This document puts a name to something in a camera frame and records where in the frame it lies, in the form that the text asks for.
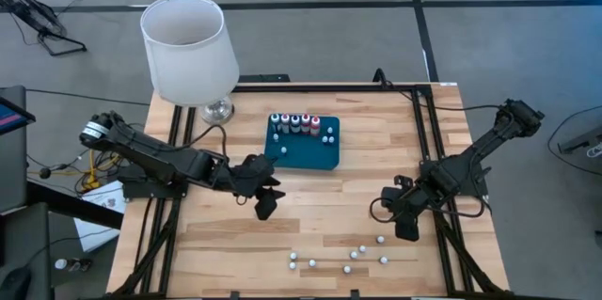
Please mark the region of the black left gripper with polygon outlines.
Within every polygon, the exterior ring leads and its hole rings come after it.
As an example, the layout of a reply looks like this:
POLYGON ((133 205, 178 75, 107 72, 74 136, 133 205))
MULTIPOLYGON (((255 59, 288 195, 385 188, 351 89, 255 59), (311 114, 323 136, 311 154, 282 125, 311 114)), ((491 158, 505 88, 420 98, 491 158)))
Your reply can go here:
POLYGON ((249 154, 232 170, 236 197, 252 198, 258 202, 254 206, 257 217, 267 220, 277 207, 277 199, 285 197, 284 192, 274 189, 280 181, 272 177, 274 161, 263 154, 249 154))

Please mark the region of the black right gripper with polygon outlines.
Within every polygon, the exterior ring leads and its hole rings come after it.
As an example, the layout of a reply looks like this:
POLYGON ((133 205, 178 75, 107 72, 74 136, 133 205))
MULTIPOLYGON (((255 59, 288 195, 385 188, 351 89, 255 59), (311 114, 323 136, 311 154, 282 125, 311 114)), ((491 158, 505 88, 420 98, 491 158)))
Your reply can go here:
POLYGON ((396 187, 383 187, 381 206, 396 208, 395 235, 397 238, 416 242, 420 238, 418 217, 429 206, 430 197, 425 191, 426 180, 419 177, 413 181, 406 176, 396 176, 395 183, 402 186, 402 193, 396 187))

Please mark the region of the blue plastic tray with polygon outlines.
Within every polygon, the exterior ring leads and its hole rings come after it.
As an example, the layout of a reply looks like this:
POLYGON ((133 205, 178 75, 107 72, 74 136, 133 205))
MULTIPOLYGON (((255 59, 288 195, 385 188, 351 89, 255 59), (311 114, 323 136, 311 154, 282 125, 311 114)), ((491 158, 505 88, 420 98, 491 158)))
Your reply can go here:
POLYGON ((321 120, 321 129, 318 136, 303 134, 302 132, 294 134, 291 132, 291 128, 288 134, 284 134, 279 130, 277 133, 279 141, 276 143, 273 140, 273 134, 275 133, 271 129, 270 116, 267 120, 263 153, 274 161, 275 166, 318 170, 333 170, 338 166, 341 149, 341 122, 337 117, 318 116, 321 120), (327 133, 326 129, 328 127, 333 127, 333 134, 327 133), (328 138, 334 136, 335 143, 323 144, 322 137, 325 135, 328 138), (280 153, 281 147, 287 148, 287 154, 280 153))

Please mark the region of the black flat box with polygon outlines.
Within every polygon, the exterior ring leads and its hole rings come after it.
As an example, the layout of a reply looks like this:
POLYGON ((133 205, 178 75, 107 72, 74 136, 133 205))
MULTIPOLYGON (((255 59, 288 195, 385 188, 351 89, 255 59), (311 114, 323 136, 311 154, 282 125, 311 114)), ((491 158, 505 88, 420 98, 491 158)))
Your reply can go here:
POLYGON ((249 74, 239 77, 240 84, 249 83, 290 83, 288 74, 249 74))

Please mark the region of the white shade table lamp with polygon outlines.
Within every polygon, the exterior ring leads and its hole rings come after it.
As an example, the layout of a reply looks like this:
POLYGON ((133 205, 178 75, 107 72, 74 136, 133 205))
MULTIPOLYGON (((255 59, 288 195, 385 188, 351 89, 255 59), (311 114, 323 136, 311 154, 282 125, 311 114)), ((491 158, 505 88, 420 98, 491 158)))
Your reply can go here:
POLYGON ((159 96, 197 107, 208 124, 228 122, 240 69, 221 7, 212 0, 157 0, 144 10, 140 29, 159 96))

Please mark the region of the white paper sheet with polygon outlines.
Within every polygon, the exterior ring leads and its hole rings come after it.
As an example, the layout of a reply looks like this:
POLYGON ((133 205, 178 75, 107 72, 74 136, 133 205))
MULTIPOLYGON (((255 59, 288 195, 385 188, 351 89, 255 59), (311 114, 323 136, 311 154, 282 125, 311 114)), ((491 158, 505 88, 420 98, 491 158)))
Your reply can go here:
MULTIPOLYGON (((121 214, 124 214, 126 209, 126 200, 123 196, 122 183, 119 181, 110 182, 96 190, 84 194, 82 200, 98 206, 103 206, 121 214)), ((111 229, 79 218, 74 218, 73 221, 77 234, 80 237, 82 250, 86 253, 108 243, 120 233, 119 229, 111 229)))

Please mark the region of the black beam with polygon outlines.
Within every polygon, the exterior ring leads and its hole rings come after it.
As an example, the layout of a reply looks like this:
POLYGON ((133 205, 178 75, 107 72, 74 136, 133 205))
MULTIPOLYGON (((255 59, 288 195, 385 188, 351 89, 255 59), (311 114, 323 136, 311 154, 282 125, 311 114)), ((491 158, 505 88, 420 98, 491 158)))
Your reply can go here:
POLYGON ((103 206, 71 197, 35 182, 27 182, 26 204, 45 203, 54 213, 79 218, 111 229, 120 229, 123 214, 103 206))

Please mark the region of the screen with blue picture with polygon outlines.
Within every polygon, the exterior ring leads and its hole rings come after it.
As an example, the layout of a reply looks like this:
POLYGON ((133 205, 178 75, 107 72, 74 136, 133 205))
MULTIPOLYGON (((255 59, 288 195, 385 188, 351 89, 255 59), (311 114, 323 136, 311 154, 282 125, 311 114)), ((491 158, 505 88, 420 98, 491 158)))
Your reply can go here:
POLYGON ((36 117, 22 107, 0 97, 0 135, 8 134, 36 121, 36 117))

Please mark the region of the black computer mouse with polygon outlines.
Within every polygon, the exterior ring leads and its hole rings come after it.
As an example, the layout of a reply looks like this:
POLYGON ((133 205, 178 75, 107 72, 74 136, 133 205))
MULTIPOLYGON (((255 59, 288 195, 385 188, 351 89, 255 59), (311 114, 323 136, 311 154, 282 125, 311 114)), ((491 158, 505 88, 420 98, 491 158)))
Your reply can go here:
POLYGON ((31 282, 28 267, 19 267, 7 274, 0 284, 0 300, 25 300, 31 282))

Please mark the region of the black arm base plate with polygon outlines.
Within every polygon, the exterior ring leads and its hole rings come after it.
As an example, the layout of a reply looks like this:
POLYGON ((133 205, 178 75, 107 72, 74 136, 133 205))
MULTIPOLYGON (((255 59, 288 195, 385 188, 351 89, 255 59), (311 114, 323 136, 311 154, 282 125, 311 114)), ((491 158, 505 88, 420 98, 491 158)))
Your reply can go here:
POLYGON ((488 195, 485 175, 491 170, 483 168, 478 160, 453 155, 438 161, 420 163, 420 179, 435 184, 441 192, 482 198, 488 195))
POLYGON ((145 173, 142 167, 129 165, 122 168, 118 174, 122 183, 123 196, 134 198, 180 198, 185 197, 188 191, 188 182, 160 182, 145 173))

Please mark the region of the black aluminium table frame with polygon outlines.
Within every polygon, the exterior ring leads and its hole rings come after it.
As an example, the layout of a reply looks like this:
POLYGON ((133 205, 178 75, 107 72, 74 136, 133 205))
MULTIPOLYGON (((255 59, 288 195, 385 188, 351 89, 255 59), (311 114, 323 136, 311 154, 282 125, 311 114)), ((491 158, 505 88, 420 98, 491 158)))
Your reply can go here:
POLYGON ((397 175, 416 176, 423 160, 464 150, 471 141, 458 87, 445 84, 242 84, 235 114, 209 131, 200 113, 153 97, 147 134, 169 142, 225 150, 233 163, 259 153, 276 112, 337 117, 340 162, 333 170, 277 171, 286 196, 266 221, 251 204, 191 187, 180 208, 174 241, 161 250, 142 290, 166 287, 170 298, 445 296, 478 285, 436 226, 419 219, 420 239, 399 240, 375 199, 397 175), (385 242, 376 242, 384 236, 385 242), (360 245, 367 250, 361 253, 360 245), (356 251, 358 257, 350 258, 356 251), (298 258, 289 268, 290 254, 298 258), (387 257, 388 263, 379 259, 387 257), (309 260, 316 260, 309 267, 309 260), (350 266, 350 274, 343 272, 350 266))

